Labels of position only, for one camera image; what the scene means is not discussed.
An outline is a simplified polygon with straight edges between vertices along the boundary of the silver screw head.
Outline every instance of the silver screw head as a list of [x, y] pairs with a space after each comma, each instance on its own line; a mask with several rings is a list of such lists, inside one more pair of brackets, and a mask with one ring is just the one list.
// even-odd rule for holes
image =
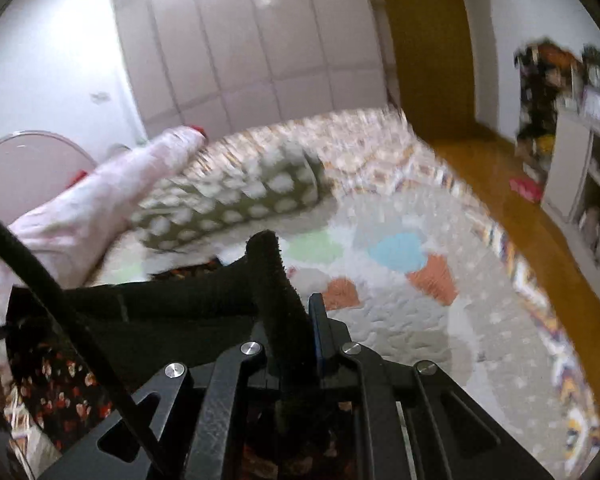
[[433, 375], [438, 371], [438, 365], [433, 361], [418, 361], [416, 363], [416, 370], [421, 375]]
[[260, 350], [262, 350], [262, 345], [255, 341], [249, 341], [240, 347], [240, 352], [245, 355], [256, 355], [260, 353]]
[[171, 363], [170, 365], [166, 365], [164, 369], [164, 374], [171, 379], [175, 379], [177, 377], [180, 377], [184, 373], [184, 370], [184, 364]]
[[348, 343], [344, 343], [342, 345], [342, 351], [347, 355], [358, 355], [362, 352], [362, 345], [360, 343], [356, 343], [355, 341], [349, 341]]

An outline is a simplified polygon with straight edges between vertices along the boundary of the bed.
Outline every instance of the bed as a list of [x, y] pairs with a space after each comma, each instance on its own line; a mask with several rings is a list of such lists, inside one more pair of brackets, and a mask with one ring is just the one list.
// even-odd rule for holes
[[[125, 232], [90, 283], [142, 281], [211, 256], [229, 263], [272, 229], [303, 301], [323, 293], [328, 314], [385, 358], [438, 362], [555, 478], [579, 476], [600, 446], [591, 390], [528, 263], [466, 184], [388, 108], [252, 128], [210, 145], [184, 174], [239, 166], [283, 139], [318, 153], [331, 199], [186, 251], [148, 250]], [[34, 431], [10, 400], [14, 430]]]

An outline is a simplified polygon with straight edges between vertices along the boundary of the pillow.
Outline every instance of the pillow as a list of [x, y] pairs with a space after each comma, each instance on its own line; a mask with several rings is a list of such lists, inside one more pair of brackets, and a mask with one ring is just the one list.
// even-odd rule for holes
[[242, 222], [314, 206], [328, 190], [317, 155], [285, 142], [238, 170], [164, 179], [131, 221], [146, 247], [170, 251]]

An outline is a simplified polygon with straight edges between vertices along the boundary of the white wall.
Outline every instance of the white wall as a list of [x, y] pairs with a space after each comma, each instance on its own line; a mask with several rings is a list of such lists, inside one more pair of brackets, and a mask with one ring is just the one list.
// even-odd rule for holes
[[600, 48], [600, 30], [579, 0], [464, 2], [474, 50], [476, 118], [514, 139], [520, 116], [515, 51], [549, 37], [579, 57], [585, 43]]
[[98, 161], [144, 138], [110, 0], [14, 0], [0, 17], [0, 137], [16, 130], [61, 134]]

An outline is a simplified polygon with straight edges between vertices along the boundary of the black fabric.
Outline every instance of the black fabric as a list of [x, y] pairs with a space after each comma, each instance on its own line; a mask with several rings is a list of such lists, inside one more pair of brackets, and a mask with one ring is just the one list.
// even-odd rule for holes
[[[114, 370], [130, 390], [162, 366], [214, 361], [229, 346], [248, 339], [257, 309], [246, 281], [244, 258], [196, 278], [124, 283], [66, 290], [66, 300], [89, 327]], [[22, 325], [7, 339], [10, 356], [45, 342], [79, 361], [62, 336], [51, 330], [44, 309], [29, 289], [14, 287], [7, 321]], [[12, 364], [19, 382], [30, 374]]]
[[253, 301], [281, 374], [281, 389], [306, 389], [315, 381], [314, 329], [286, 277], [276, 235], [259, 232], [247, 242], [247, 273]]

